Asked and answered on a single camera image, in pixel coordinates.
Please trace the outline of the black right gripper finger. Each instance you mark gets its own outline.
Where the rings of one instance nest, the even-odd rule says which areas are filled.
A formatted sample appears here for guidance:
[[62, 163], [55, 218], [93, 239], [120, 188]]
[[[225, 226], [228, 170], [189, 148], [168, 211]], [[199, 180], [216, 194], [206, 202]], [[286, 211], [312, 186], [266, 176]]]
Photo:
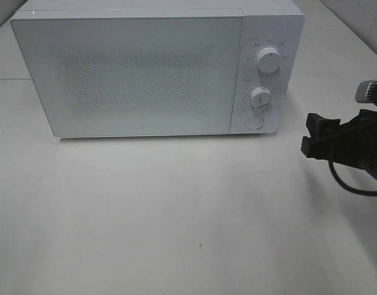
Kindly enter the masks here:
[[328, 119], [316, 113], [309, 113], [306, 119], [306, 127], [310, 137], [321, 138], [332, 134], [340, 126], [340, 122], [340, 119]]
[[301, 152], [307, 157], [317, 160], [328, 160], [333, 140], [315, 139], [304, 136], [301, 141]]

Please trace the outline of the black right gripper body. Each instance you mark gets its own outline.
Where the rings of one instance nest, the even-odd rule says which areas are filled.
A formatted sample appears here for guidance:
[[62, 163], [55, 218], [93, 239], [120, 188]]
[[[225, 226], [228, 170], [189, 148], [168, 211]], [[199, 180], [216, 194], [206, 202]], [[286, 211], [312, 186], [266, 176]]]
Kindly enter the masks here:
[[362, 109], [340, 127], [332, 143], [328, 165], [336, 181], [341, 181], [334, 163], [366, 171], [377, 180], [377, 112]]

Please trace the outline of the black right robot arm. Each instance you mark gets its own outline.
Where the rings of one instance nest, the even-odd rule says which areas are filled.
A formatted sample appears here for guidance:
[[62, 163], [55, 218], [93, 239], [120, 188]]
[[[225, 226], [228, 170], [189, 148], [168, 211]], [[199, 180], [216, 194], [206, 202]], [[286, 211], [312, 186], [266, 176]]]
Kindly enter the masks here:
[[377, 111], [361, 109], [343, 124], [309, 113], [306, 127], [301, 151], [307, 158], [364, 170], [377, 180]]

